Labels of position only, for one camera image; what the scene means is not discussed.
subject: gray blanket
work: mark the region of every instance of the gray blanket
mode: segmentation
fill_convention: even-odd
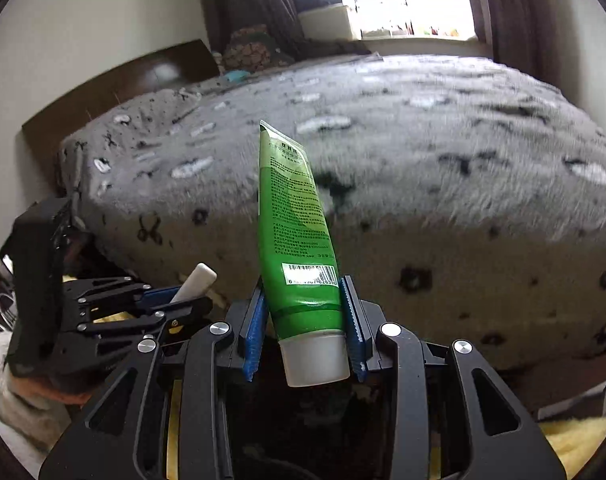
[[[77,224],[154,285],[259,274],[259,120],[307,149],[340,270],[388,319],[499,368],[606,348],[606,138],[486,59],[370,56],[135,98],[61,145]]]

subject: blue gripper pad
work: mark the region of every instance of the blue gripper pad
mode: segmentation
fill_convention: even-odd
[[[339,282],[341,290],[341,306],[343,308],[343,319],[345,320],[345,342],[347,344],[347,355],[350,358],[352,371],[356,374],[360,383],[365,380],[368,374],[368,369],[365,365],[365,341],[363,340],[363,332],[356,319],[356,312],[352,298],[345,286],[345,279],[341,278]]]
[[[259,369],[268,314],[269,309],[265,300],[265,294],[261,290],[259,298],[256,300],[256,308],[254,309],[250,325],[247,328],[247,337],[245,338],[243,376],[247,381],[252,381],[254,373]]]
[[[137,306],[139,308],[151,308],[170,303],[180,288],[180,286],[167,286],[165,288],[147,290],[143,293],[141,299],[137,301]]]

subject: screw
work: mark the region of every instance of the screw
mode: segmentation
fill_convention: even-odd
[[[381,332],[388,337],[396,337],[401,333],[401,327],[396,323],[385,323],[381,325]]]
[[[213,333],[214,335],[224,334],[228,330],[229,330],[229,325],[223,321],[217,321],[216,323],[212,323],[209,326],[210,333]]]
[[[460,354],[469,354],[472,351],[472,344],[459,339],[454,342],[454,350]]]
[[[147,354],[148,352],[152,352],[156,347],[157,347],[157,343],[154,341],[154,339],[144,339],[143,341],[139,342],[139,344],[137,345],[137,349],[142,354]]]

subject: wooden headboard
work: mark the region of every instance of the wooden headboard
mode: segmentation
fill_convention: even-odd
[[[23,135],[54,190],[57,151],[69,134],[138,95],[218,75],[217,64],[203,41],[171,46],[122,64],[71,90],[27,121]]]

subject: white wall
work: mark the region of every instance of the white wall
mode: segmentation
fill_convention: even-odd
[[[0,15],[0,246],[48,194],[21,125],[65,92],[126,61],[207,42],[200,0],[10,0]]]
[[[544,78],[606,134],[606,12],[598,0],[548,0],[551,46]]]

